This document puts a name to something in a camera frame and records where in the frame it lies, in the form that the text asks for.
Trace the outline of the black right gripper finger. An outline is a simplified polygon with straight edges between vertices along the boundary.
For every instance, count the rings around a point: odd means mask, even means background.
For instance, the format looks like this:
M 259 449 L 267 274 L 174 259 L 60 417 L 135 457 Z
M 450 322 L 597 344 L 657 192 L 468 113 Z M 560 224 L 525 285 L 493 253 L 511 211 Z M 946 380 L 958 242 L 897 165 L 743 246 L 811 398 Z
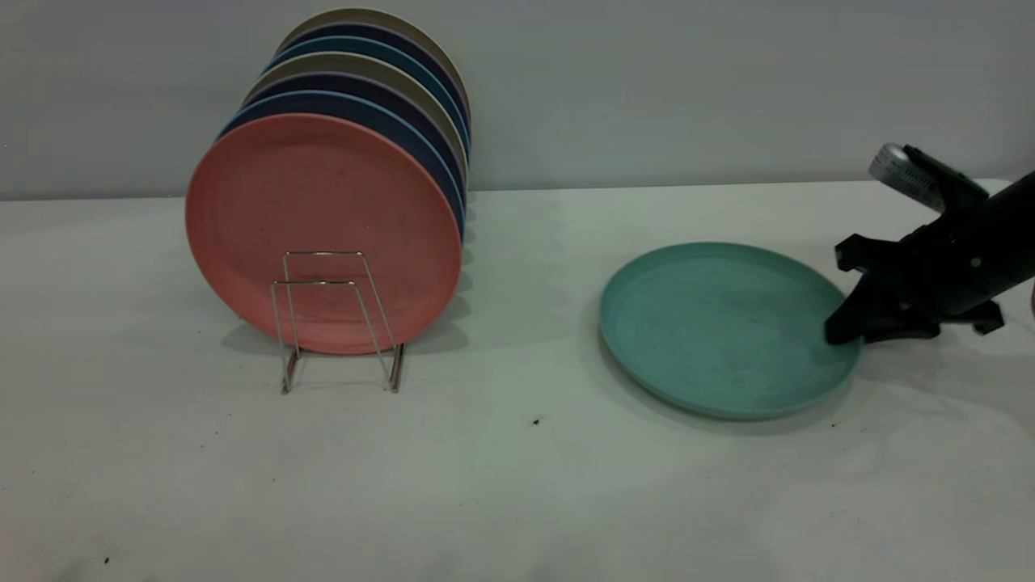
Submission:
M 876 320 L 864 324 L 866 344 L 886 342 L 886 340 L 930 340 L 941 334 L 941 325 L 936 322 L 906 322 L 894 320 Z
M 865 339 L 883 331 L 883 292 L 870 279 L 860 279 L 858 284 L 826 321 L 825 340 L 828 345 L 846 345 L 852 340 Z

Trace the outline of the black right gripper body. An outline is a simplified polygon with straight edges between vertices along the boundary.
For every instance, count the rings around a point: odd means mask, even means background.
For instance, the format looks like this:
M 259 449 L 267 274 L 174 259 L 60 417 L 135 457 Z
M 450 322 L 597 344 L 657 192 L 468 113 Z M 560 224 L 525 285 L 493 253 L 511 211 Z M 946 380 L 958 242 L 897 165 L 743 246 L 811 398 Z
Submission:
M 880 286 L 885 320 L 967 324 L 990 334 L 1004 325 L 993 297 L 1006 280 L 1005 248 L 1002 219 L 942 219 L 899 242 L 853 234 L 835 254 L 839 269 Z

